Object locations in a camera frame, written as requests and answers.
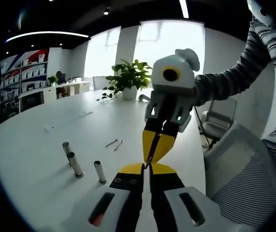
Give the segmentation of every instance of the cable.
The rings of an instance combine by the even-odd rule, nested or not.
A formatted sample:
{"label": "cable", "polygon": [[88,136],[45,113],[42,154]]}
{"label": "cable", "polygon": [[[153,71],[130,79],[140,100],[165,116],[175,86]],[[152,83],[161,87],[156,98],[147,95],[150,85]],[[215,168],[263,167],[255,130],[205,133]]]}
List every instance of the cable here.
{"label": "cable", "polygon": [[210,142],[209,142],[209,140],[207,139],[207,136],[205,135],[204,128],[203,128],[203,126],[202,126],[202,122],[201,122],[201,120],[200,120],[200,117],[199,117],[199,114],[198,114],[198,111],[197,111],[196,106],[194,106],[194,108],[195,108],[196,115],[197,115],[198,120],[199,120],[199,123],[200,123],[200,127],[201,127],[201,129],[202,129],[202,133],[203,133],[203,135],[205,136],[205,139],[206,139],[207,144],[208,144],[208,146],[209,146],[209,150],[211,150]]}

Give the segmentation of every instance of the ceiling light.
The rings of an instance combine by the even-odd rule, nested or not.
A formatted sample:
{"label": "ceiling light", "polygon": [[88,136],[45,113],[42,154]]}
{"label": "ceiling light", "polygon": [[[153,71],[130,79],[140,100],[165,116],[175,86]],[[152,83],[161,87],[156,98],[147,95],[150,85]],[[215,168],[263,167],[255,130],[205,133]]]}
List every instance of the ceiling light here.
{"label": "ceiling light", "polygon": [[16,35],[14,37],[11,37],[7,39],[6,42],[9,42],[10,40],[14,40],[23,36],[28,36],[28,35],[38,35],[38,34],[63,34],[63,35],[75,35],[75,36],[80,36],[80,37],[85,37],[88,38],[88,35],[83,35],[83,34],[78,34],[78,33],[72,33],[72,32],[64,32],[64,31],[38,31],[38,32],[29,32],[21,35]]}
{"label": "ceiling light", "polygon": [[181,8],[182,8],[183,17],[184,18],[189,18],[187,5],[186,5],[186,0],[179,0],[179,1],[180,1],[180,5],[181,5]]}
{"label": "ceiling light", "polygon": [[110,7],[107,7],[103,12],[104,15],[108,15],[110,13]]}

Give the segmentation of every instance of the screw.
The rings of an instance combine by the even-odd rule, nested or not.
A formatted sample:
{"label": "screw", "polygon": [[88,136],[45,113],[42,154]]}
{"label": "screw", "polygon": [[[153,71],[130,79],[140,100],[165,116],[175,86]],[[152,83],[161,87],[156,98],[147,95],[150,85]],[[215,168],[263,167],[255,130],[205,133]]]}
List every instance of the screw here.
{"label": "screw", "polygon": [[120,143],[117,145],[117,147],[114,149],[114,151],[116,151],[122,143],[123,143],[123,140],[120,140]]}
{"label": "screw", "polygon": [[113,142],[107,144],[105,147],[107,147],[107,146],[109,146],[109,145],[111,145],[111,144],[113,144],[113,143],[116,143],[116,142],[117,142],[117,139],[115,139]]}

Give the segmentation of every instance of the green plant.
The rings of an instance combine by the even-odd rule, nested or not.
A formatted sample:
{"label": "green plant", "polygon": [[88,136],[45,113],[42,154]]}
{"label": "green plant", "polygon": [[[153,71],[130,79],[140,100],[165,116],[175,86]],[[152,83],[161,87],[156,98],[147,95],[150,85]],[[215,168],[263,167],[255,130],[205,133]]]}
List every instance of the green plant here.
{"label": "green plant", "polygon": [[55,75],[53,75],[53,76],[50,76],[50,77],[48,78],[48,81],[49,81],[50,83],[56,83],[56,82],[58,81],[58,78],[57,78]]}
{"label": "green plant", "polygon": [[133,64],[122,59],[124,63],[112,66],[112,70],[115,72],[114,76],[107,76],[109,80],[109,87],[103,88],[107,90],[102,94],[102,99],[112,98],[119,92],[124,91],[125,88],[131,88],[136,86],[137,89],[147,88],[150,84],[150,75],[148,70],[152,69],[146,62],[139,62],[137,59]]}

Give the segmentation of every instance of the potted plant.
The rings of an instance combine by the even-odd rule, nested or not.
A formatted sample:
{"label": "potted plant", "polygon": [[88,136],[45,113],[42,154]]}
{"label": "potted plant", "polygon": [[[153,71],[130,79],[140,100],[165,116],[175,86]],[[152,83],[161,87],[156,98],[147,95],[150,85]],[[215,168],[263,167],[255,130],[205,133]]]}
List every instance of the potted plant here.
{"label": "potted plant", "polygon": [[122,64],[112,66],[115,75],[106,77],[111,86],[105,87],[103,90],[110,91],[110,93],[103,93],[102,99],[113,98],[113,95],[122,92],[123,99],[135,100],[138,89],[149,86],[150,75],[147,73],[152,68],[146,62],[139,62],[136,59],[133,64],[130,64],[123,59],[122,61]]}
{"label": "potted plant", "polygon": [[48,81],[51,83],[51,85],[54,87],[54,86],[55,86],[55,83],[58,81],[58,78],[57,78],[55,75],[53,75],[53,76],[50,76],[47,80],[48,80]]}

